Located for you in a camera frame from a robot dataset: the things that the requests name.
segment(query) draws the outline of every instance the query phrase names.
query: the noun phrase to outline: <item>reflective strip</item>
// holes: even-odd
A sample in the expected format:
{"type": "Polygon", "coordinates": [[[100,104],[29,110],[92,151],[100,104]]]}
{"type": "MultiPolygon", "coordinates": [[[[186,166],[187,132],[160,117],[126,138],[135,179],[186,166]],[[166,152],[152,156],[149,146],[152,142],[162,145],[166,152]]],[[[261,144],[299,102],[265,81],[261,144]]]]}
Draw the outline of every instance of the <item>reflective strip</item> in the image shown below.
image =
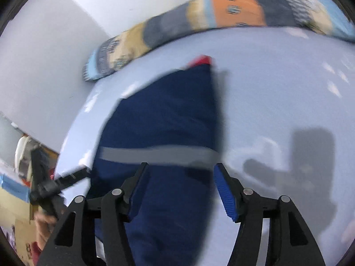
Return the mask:
{"type": "Polygon", "coordinates": [[[101,147],[100,158],[106,161],[151,165],[175,165],[213,169],[219,154],[207,147],[166,145],[143,149],[101,147]]]}

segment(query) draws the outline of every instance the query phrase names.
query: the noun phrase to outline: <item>silver screw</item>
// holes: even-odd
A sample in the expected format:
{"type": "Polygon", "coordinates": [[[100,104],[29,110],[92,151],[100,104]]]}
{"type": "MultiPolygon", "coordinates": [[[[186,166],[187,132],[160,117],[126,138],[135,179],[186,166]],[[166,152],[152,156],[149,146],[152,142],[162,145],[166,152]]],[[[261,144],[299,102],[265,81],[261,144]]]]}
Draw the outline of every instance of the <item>silver screw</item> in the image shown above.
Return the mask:
{"type": "Polygon", "coordinates": [[[82,201],[84,201],[83,196],[77,196],[77,197],[75,197],[75,199],[74,199],[74,202],[75,202],[75,203],[81,203],[82,201]]]}
{"type": "Polygon", "coordinates": [[[252,195],[254,193],[254,191],[250,188],[244,188],[243,193],[245,195],[252,195]]]}
{"type": "Polygon", "coordinates": [[[122,190],[121,189],[113,189],[111,193],[114,196],[118,196],[118,195],[122,194],[122,190]]]}
{"type": "Polygon", "coordinates": [[[291,201],[290,197],[286,196],[286,195],[283,195],[281,196],[281,200],[285,203],[288,203],[291,201]]]}

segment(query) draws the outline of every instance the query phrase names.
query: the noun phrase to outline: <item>dark blue cloth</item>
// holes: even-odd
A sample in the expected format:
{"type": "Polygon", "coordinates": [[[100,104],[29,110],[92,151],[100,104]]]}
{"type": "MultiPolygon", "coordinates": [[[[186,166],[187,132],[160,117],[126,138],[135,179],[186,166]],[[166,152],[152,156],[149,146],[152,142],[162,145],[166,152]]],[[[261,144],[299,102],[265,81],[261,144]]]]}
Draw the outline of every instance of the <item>dark blue cloth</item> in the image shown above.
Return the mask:
{"type": "MultiPolygon", "coordinates": [[[[102,132],[87,197],[121,186],[139,165],[102,160],[101,147],[193,145],[216,150],[217,120],[210,65],[173,72],[122,100],[102,132]]],[[[125,224],[136,265],[193,265],[211,211],[212,172],[157,165],[149,171],[140,211],[125,224]]],[[[100,222],[95,228],[102,239],[100,222]]]]}

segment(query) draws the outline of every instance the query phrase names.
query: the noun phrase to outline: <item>orange patch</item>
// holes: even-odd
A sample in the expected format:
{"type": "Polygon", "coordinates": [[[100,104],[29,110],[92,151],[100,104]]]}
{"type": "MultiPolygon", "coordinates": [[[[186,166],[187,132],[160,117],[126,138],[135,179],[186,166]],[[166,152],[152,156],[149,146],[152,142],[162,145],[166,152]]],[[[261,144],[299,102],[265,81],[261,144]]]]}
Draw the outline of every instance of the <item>orange patch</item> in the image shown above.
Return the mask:
{"type": "Polygon", "coordinates": [[[217,28],[238,24],[266,26],[264,12],[256,0],[212,0],[217,28]]]}

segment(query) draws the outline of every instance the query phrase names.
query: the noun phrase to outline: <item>folded navy garment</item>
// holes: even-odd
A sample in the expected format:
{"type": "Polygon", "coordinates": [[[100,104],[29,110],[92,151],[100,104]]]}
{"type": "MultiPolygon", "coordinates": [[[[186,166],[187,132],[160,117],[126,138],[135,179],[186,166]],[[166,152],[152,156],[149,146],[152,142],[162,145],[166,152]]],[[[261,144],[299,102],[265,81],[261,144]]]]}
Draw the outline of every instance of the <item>folded navy garment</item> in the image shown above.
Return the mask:
{"type": "MultiPolygon", "coordinates": [[[[217,113],[210,65],[204,64],[123,99],[104,127],[88,198],[121,186],[141,162],[150,165],[139,213],[125,224],[137,266],[186,266],[198,258],[218,162],[217,113]]],[[[95,233],[102,240],[100,223],[95,233]]]]}

